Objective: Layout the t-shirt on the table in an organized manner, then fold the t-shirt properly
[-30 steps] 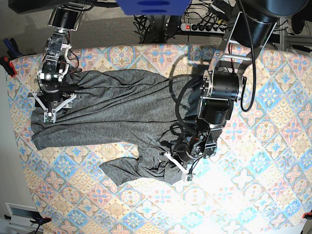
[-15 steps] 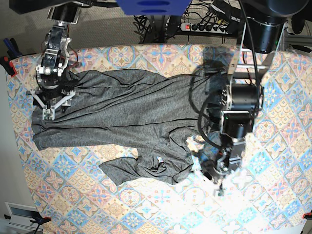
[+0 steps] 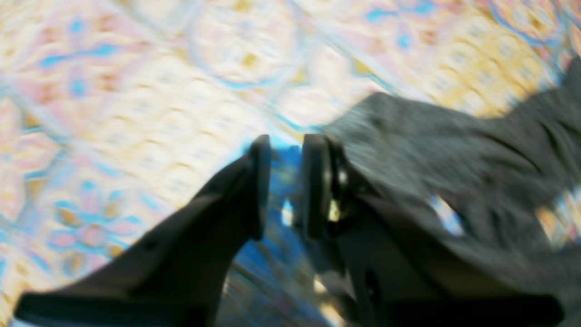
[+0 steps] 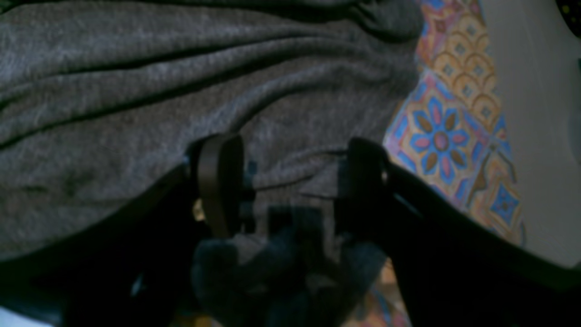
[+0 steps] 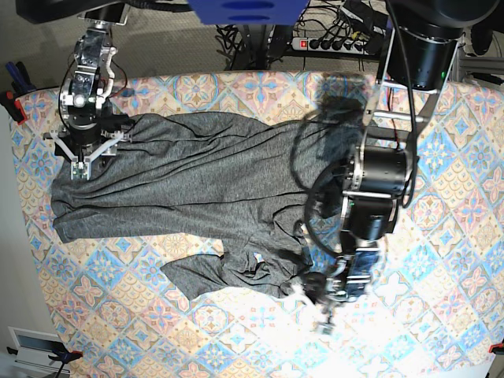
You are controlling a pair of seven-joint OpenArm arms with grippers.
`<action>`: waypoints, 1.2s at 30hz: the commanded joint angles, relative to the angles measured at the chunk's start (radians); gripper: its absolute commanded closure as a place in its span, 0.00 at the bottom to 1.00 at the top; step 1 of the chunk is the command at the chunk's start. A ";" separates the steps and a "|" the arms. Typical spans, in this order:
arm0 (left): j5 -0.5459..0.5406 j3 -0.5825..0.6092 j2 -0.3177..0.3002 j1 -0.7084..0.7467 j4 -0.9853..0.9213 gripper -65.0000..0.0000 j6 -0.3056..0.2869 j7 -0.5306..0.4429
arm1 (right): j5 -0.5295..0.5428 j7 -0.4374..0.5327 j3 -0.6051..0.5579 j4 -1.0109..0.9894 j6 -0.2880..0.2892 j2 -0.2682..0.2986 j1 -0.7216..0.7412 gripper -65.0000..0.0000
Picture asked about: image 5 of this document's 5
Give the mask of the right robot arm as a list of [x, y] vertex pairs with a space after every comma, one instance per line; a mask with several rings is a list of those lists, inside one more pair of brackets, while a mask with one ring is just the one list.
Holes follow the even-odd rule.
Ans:
[[60, 86], [61, 126], [44, 135], [54, 141], [55, 154], [69, 162], [73, 180], [89, 180], [94, 161], [115, 156], [117, 144], [131, 139], [129, 116], [115, 114], [110, 101], [117, 54], [112, 27], [126, 24], [128, 11], [129, 5], [116, 2], [80, 14], [89, 25], [76, 42], [73, 62]]

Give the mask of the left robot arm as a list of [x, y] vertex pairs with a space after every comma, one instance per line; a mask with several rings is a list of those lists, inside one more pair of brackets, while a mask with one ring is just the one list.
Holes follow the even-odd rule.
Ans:
[[384, 45], [365, 106], [361, 142], [350, 156], [325, 168], [309, 189], [310, 222], [322, 190], [341, 187], [340, 250], [311, 241], [335, 259], [325, 272], [305, 276], [300, 299], [309, 299], [320, 333], [332, 333], [336, 307], [357, 300], [372, 280], [380, 239], [393, 232], [400, 209], [413, 199], [417, 139], [432, 119], [458, 49], [467, 16], [453, 1], [389, 1]]

